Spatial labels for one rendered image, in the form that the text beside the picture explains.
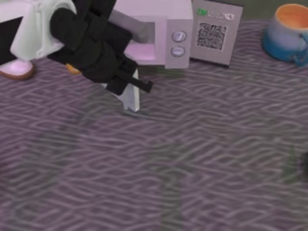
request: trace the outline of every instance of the dial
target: dial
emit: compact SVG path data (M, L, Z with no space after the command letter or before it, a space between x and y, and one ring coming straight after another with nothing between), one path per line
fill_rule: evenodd
M183 42L186 39L187 35L184 31L173 32L171 38L175 42Z
M171 49L171 54L174 57L181 57L185 53L185 49L183 47L173 47Z

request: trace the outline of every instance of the qr code sign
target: qr code sign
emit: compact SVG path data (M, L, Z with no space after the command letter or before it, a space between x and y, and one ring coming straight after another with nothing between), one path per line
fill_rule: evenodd
M227 29L227 26L199 23L197 46L222 51Z

